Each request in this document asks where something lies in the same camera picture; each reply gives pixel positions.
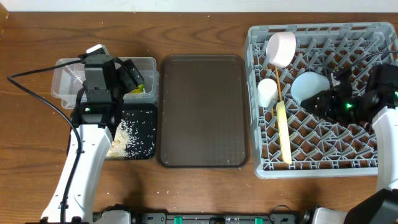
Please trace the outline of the green orange snack wrapper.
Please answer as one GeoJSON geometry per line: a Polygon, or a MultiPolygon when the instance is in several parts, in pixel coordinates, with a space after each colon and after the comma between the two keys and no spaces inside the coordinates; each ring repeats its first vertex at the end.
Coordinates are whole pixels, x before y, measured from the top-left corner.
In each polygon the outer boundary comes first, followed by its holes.
{"type": "Polygon", "coordinates": [[[140,84],[136,89],[134,89],[133,91],[130,91],[130,93],[132,94],[141,94],[141,93],[145,93],[145,87],[144,84],[140,84]]]}

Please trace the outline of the light blue bowl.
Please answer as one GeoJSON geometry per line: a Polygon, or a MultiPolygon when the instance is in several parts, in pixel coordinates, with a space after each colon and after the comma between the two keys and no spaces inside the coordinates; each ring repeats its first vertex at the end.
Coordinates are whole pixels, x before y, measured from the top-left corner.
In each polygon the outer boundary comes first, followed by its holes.
{"type": "Polygon", "coordinates": [[[294,80],[290,93],[294,101],[300,105],[303,100],[329,88],[330,82],[327,77],[315,72],[304,72],[294,80]]]}

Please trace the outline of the yellow plate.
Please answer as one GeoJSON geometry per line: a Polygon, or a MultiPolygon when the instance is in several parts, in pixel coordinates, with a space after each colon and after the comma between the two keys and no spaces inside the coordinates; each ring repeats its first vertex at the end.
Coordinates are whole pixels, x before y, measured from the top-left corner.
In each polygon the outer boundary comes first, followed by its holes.
{"type": "Polygon", "coordinates": [[[286,109],[283,101],[277,103],[276,112],[277,112],[277,122],[279,129],[279,141],[280,141],[280,150],[282,153],[282,160],[286,164],[291,165],[292,155],[290,149],[289,127],[287,124],[286,109]]]}

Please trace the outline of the wooden chopstick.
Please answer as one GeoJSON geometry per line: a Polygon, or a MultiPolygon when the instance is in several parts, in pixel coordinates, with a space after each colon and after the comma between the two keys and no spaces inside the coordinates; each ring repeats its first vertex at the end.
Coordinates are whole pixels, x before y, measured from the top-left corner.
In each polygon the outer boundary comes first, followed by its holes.
{"type": "Polygon", "coordinates": [[[276,65],[275,65],[275,75],[276,75],[276,80],[277,80],[277,89],[278,89],[278,94],[279,94],[279,101],[282,102],[283,98],[282,98],[282,91],[281,91],[281,87],[280,87],[279,71],[278,71],[278,67],[276,65]]]}
{"type": "MultiPolygon", "coordinates": [[[[266,65],[266,72],[268,73],[268,71],[269,71],[269,67],[268,67],[268,65],[266,65]]],[[[271,118],[272,119],[274,118],[274,108],[273,107],[271,108],[271,118]]]]}

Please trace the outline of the cream white cup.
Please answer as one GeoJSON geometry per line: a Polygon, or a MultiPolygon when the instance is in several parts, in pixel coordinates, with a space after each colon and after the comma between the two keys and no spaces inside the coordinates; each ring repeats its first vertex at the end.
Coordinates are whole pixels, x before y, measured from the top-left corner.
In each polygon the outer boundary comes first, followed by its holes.
{"type": "Polygon", "coordinates": [[[261,80],[257,86],[257,96],[259,106],[267,108],[272,100],[278,98],[277,83],[270,78],[261,80]]]}

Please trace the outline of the white bowl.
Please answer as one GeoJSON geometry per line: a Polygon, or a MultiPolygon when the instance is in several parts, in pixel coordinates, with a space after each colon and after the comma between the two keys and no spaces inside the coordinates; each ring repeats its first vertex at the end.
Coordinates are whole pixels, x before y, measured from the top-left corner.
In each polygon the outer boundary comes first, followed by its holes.
{"type": "Polygon", "coordinates": [[[280,68],[287,67],[295,55],[296,44],[293,32],[276,32],[273,34],[266,48],[269,63],[280,68]]]}

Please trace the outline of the rice pile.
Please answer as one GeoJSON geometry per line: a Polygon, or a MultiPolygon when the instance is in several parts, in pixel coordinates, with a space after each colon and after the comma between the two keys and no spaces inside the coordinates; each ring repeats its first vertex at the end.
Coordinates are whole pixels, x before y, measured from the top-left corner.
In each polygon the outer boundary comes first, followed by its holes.
{"type": "Polygon", "coordinates": [[[124,110],[106,160],[146,160],[155,155],[156,110],[124,110]]]}

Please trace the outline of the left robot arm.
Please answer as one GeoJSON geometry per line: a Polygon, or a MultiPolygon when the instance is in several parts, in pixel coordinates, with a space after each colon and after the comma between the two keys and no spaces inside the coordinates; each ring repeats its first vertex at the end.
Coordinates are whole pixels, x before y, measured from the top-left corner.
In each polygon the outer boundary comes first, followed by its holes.
{"type": "Polygon", "coordinates": [[[121,122],[124,95],[144,79],[131,59],[109,54],[81,57],[85,81],[69,119],[65,165],[41,223],[92,223],[96,189],[107,152],[121,122]]]}

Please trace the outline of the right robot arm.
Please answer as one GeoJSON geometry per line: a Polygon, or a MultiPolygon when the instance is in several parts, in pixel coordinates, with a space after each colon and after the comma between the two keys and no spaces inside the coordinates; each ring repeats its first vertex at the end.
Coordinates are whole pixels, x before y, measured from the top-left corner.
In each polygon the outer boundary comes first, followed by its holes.
{"type": "Polygon", "coordinates": [[[307,112],[338,124],[369,123],[376,135],[376,193],[348,212],[316,208],[312,223],[397,223],[397,66],[375,65],[364,93],[353,96],[351,71],[297,78],[293,99],[307,112]]]}

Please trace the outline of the grey plastic dishwasher rack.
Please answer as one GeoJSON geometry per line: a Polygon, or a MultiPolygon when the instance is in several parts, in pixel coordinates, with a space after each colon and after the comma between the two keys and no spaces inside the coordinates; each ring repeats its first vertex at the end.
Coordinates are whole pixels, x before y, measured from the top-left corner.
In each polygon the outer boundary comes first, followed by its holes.
{"type": "Polygon", "coordinates": [[[291,24],[253,26],[244,43],[246,84],[254,172],[261,179],[301,177],[346,177],[377,174],[375,133],[356,124],[333,124],[303,110],[292,98],[294,79],[304,72],[325,77],[351,67],[354,95],[365,91],[372,66],[396,65],[397,34],[388,22],[337,24],[291,24]],[[293,32],[295,55],[285,68],[278,68],[282,97],[289,125],[292,164],[282,160],[275,112],[276,102],[259,106],[257,85],[276,79],[266,47],[276,32],[293,32]]]}

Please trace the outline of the clear plastic bin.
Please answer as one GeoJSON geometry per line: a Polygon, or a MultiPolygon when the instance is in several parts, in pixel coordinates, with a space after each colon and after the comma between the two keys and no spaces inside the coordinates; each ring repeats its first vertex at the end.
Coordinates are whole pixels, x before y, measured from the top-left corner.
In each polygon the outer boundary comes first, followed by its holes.
{"type": "MultiPolygon", "coordinates": [[[[157,62],[152,57],[132,57],[131,60],[144,78],[144,92],[124,95],[124,102],[157,104],[159,96],[159,72],[157,62]]],[[[71,110],[75,107],[78,90],[85,81],[84,65],[76,63],[55,69],[51,94],[62,100],[62,107],[71,110]]]]}

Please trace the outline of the black plastic tray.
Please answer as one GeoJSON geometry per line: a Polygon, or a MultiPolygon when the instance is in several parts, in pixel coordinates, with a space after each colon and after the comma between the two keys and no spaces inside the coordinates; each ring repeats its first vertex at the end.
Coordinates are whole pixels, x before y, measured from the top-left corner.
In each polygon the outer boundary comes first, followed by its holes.
{"type": "Polygon", "coordinates": [[[143,160],[154,156],[157,107],[152,103],[80,103],[72,113],[72,124],[92,124],[96,131],[111,135],[104,150],[106,160],[143,160]]]}

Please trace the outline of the dark brown serving tray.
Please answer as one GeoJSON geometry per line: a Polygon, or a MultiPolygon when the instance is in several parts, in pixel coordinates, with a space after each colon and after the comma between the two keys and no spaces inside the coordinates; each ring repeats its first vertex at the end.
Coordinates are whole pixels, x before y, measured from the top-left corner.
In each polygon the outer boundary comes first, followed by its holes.
{"type": "Polygon", "coordinates": [[[160,76],[157,159],[169,169],[239,168],[250,157],[248,88],[237,55],[170,55],[160,76]]]}

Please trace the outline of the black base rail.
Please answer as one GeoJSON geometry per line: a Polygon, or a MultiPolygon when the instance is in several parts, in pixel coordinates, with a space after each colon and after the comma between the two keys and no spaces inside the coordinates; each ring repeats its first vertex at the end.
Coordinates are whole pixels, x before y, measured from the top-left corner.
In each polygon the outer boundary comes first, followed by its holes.
{"type": "Polygon", "coordinates": [[[277,212],[268,214],[183,214],[183,213],[129,213],[116,214],[116,211],[95,215],[95,223],[131,223],[131,224],[297,224],[307,223],[296,212],[277,212]]]}

